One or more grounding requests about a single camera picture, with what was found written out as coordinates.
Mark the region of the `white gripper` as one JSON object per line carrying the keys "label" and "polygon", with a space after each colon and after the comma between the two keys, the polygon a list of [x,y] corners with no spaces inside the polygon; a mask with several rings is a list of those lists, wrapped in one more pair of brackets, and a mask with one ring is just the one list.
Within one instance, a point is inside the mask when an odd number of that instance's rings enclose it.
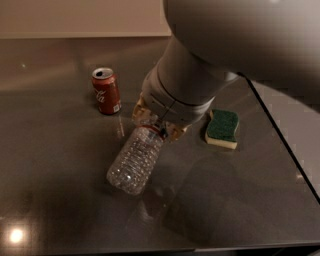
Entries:
{"label": "white gripper", "polygon": [[144,79],[132,120],[135,125],[154,124],[158,117],[168,121],[165,123],[168,140],[174,142],[186,133],[190,124],[202,118],[212,101],[210,97],[204,103],[191,104],[171,96],[162,85],[155,66]]}

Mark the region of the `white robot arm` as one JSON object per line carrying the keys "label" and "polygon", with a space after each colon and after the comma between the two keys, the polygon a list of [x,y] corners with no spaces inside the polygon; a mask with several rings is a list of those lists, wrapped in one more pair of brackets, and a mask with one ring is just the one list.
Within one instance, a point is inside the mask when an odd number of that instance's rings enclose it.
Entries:
{"label": "white robot arm", "polygon": [[320,105],[320,0],[163,0],[172,36],[132,118],[159,118],[171,140],[238,76]]}

